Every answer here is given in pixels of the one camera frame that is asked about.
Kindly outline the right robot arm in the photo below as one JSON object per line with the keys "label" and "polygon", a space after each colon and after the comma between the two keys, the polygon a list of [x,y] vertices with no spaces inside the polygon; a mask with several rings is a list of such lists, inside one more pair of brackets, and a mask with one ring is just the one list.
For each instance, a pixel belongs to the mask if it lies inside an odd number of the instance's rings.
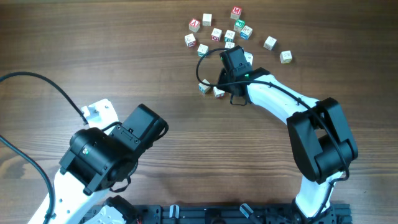
{"label": "right robot arm", "polygon": [[302,221],[318,221],[330,209],[335,184],[349,178],[349,165],[358,157],[342,107],[333,98],[303,96],[269,71],[253,69],[240,46],[222,51],[220,59],[224,68],[219,89],[244,97],[287,125],[294,161],[303,175],[294,204]]}

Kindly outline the blue sided plain wooden block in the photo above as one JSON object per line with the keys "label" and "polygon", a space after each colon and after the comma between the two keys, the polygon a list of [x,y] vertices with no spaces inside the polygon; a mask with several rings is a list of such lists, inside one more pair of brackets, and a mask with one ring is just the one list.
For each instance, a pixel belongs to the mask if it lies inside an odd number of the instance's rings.
{"label": "blue sided plain wooden block", "polygon": [[211,89],[208,84],[209,82],[206,79],[202,80],[202,82],[198,84],[198,88],[203,94],[206,94]]}

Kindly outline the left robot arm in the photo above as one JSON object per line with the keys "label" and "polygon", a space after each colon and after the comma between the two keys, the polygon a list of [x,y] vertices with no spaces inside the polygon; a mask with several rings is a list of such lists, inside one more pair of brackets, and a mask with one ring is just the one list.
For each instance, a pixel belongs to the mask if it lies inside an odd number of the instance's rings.
{"label": "left robot arm", "polygon": [[107,99],[82,111],[89,127],[71,137],[55,174],[54,196],[45,197],[30,223],[44,222],[51,201],[50,223],[78,223],[108,192],[125,190],[113,186],[131,179],[142,154],[169,129],[163,118],[143,104],[123,122]]}

